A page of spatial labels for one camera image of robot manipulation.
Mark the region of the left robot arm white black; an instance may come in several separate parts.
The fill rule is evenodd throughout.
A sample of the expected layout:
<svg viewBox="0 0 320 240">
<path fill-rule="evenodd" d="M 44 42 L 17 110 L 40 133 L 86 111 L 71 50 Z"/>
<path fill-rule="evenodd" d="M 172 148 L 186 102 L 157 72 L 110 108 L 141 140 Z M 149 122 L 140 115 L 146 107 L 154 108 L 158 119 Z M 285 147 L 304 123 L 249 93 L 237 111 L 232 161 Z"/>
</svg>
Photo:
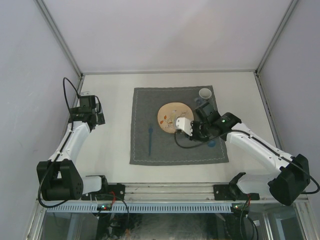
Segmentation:
<svg viewBox="0 0 320 240">
<path fill-rule="evenodd" d="M 123 200 L 125 186 L 109 185 L 104 175 L 82 176 L 75 162 L 89 134 L 105 124 L 103 109 L 95 95 L 79 96 L 79 106 L 70 109 L 67 131 L 57 150 L 36 167 L 39 201 L 79 200 L 89 195 L 98 200 Z"/>
</svg>

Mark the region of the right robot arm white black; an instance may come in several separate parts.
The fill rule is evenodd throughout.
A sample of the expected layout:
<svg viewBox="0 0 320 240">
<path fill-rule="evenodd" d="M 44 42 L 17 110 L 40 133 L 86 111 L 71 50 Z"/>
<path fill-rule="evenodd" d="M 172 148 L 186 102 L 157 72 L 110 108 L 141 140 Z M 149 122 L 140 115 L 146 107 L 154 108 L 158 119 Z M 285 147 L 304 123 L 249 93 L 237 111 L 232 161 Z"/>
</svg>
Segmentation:
<svg viewBox="0 0 320 240">
<path fill-rule="evenodd" d="M 199 120 L 180 119 L 177 128 L 190 140 L 207 142 L 220 138 L 247 152 L 260 162 L 267 174 L 238 173 L 228 183 L 228 194 L 233 200 L 246 195 L 270 193 L 279 203 L 290 206 L 310 184 L 308 159 L 302 154 L 293 156 L 269 144 L 252 132 L 240 118 L 227 112 L 220 115 L 206 102 L 195 109 Z"/>
</svg>

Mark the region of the blue plastic fork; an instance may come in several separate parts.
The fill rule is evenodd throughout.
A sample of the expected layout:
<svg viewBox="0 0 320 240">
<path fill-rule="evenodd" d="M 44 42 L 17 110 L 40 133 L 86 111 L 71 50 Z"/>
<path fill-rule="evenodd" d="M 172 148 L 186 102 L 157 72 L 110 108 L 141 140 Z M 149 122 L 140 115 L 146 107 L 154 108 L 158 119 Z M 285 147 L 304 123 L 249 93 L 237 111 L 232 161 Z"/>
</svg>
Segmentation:
<svg viewBox="0 0 320 240">
<path fill-rule="evenodd" d="M 148 156 L 151 156 L 152 152 L 152 135 L 153 135 L 153 124 L 148 125 Z"/>
</svg>

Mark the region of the grey cloth placemat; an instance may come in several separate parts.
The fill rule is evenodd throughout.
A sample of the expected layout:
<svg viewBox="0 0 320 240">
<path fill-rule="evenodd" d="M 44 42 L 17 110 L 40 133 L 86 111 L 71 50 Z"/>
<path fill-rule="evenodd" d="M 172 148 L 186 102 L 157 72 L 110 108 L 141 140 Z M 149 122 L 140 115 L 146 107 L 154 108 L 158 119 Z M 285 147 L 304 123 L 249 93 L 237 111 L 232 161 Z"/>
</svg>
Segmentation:
<svg viewBox="0 0 320 240">
<path fill-rule="evenodd" d="M 228 163 L 225 142 L 216 139 L 215 147 L 199 145 L 184 134 L 170 134 L 158 124 L 158 111 L 168 103 L 183 103 L 193 111 L 198 107 L 195 98 L 202 86 L 189 87 L 136 87 L 133 91 L 130 164 L 142 166 L 179 166 Z M 153 124 L 151 156 L 149 124 Z"/>
</svg>

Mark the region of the white mug blue handle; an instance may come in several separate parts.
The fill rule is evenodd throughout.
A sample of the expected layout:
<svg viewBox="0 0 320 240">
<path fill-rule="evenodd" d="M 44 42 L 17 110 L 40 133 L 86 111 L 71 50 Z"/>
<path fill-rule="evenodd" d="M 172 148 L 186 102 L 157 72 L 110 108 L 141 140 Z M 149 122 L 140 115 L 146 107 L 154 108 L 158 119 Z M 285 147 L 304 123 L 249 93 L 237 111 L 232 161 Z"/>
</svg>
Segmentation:
<svg viewBox="0 0 320 240">
<path fill-rule="evenodd" d="M 209 101 L 212 97 L 212 91 L 209 88 L 201 88 L 198 91 L 198 97 L 194 99 L 195 104 L 200 106 L 201 104 Z"/>
</svg>

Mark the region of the blue plastic spoon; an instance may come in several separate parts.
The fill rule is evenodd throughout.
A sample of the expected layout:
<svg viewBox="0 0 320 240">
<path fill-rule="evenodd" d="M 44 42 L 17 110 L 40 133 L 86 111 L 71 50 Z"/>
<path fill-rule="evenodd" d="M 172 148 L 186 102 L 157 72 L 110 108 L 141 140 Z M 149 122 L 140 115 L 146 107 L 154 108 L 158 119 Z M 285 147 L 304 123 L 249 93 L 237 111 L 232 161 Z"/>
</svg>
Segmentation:
<svg viewBox="0 0 320 240">
<path fill-rule="evenodd" d="M 216 146 L 216 141 L 215 140 L 210 140 L 208 143 L 207 143 L 207 146 L 210 147 L 210 148 L 214 148 Z"/>
</svg>

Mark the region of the beige bird pattern plate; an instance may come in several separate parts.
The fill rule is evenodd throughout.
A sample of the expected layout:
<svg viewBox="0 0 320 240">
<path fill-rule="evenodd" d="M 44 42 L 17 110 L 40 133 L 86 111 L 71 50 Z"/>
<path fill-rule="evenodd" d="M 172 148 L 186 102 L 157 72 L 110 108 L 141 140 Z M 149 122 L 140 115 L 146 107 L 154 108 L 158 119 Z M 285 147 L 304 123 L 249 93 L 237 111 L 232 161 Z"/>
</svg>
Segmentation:
<svg viewBox="0 0 320 240">
<path fill-rule="evenodd" d="M 175 121 L 179 117 L 194 120 L 193 111 L 182 102 L 170 102 L 163 105 L 157 113 L 157 121 L 160 128 L 168 134 L 174 134 Z"/>
</svg>

